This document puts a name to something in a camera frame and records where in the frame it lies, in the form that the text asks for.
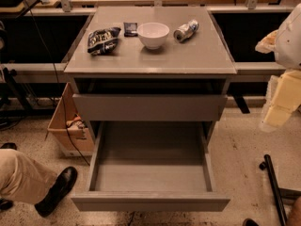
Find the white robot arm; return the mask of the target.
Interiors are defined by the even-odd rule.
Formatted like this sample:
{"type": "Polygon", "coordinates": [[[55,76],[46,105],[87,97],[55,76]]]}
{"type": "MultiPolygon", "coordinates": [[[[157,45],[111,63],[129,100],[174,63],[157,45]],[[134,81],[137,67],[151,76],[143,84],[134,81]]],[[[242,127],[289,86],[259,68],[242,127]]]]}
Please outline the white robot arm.
{"type": "Polygon", "coordinates": [[[273,52],[276,63],[285,68],[281,76],[271,76],[261,113],[260,128],[273,132],[301,105],[301,5],[277,30],[260,40],[255,50],[263,54],[273,52]]]}

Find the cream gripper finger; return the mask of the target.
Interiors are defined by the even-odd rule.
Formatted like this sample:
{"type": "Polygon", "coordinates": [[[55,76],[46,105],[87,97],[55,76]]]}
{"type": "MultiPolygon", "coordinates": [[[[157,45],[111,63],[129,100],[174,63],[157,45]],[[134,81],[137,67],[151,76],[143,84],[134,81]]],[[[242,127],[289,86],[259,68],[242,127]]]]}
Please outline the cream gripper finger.
{"type": "Polygon", "coordinates": [[[257,52],[268,54],[275,50],[277,31],[274,30],[260,40],[255,46],[257,52]]]}
{"type": "Polygon", "coordinates": [[[272,75],[265,99],[259,126],[263,132],[273,132],[301,105],[301,72],[287,70],[281,76],[272,75]]]}

